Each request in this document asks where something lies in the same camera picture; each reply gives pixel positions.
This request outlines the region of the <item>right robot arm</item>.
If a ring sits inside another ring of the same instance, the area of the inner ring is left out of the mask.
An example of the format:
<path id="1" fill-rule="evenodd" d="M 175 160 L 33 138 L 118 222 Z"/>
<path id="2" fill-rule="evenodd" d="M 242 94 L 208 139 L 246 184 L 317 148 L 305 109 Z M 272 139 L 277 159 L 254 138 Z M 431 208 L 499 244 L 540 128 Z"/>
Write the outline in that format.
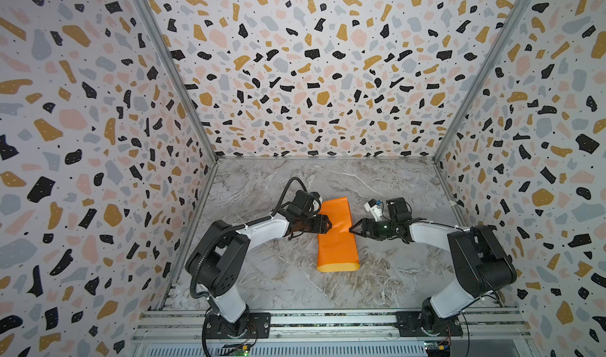
<path id="1" fill-rule="evenodd" d="M 385 202 L 372 199 L 365 209 L 371 218 L 358 221 L 350 233 L 376 241 L 421 243 L 450 253 L 455 279 L 424 301 L 421 319 L 426 322 L 457 316 L 484 295 L 517 280 L 511 258 L 487 225 L 464 229 L 414 217 L 403 198 Z"/>

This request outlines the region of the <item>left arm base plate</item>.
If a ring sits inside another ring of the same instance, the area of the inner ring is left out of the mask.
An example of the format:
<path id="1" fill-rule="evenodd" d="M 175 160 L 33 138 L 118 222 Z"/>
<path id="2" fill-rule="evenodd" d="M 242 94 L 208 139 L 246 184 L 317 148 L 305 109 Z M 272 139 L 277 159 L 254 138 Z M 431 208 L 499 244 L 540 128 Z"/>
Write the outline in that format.
<path id="1" fill-rule="evenodd" d="M 222 316 L 210 313 L 205 319 L 204 331 L 208 339 L 268 339 L 270 326 L 270 312 L 245 311 L 235 322 L 228 322 Z"/>

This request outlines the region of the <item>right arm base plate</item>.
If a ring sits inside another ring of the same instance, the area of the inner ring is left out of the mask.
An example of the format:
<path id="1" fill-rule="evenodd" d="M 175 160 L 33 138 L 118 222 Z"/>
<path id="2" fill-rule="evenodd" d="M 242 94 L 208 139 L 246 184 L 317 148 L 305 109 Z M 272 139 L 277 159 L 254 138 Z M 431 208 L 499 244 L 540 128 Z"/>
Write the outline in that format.
<path id="1" fill-rule="evenodd" d="M 395 327 L 401 337 L 463 336 L 457 317 L 439 318 L 431 311 L 398 311 L 395 313 Z"/>

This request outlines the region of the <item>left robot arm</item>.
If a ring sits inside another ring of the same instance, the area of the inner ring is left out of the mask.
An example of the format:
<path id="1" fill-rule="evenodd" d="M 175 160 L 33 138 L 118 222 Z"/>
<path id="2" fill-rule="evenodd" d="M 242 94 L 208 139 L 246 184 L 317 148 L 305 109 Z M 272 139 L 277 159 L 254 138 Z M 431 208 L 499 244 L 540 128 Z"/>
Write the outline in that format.
<path id="1" fill-rule="evenodd" d="M 244 322 L 249 307 L 236 282 L 246 255 L 269 241 L 327 233 L 332 224 L 320 213 L 321 206 L 319 193 L 299 190 L 293 200 L 280 202 L 267 216 L 236 225 L 214 221 L 186 262 L 189 295 L 206 300 L 214 314 L 229 325 Z"/>

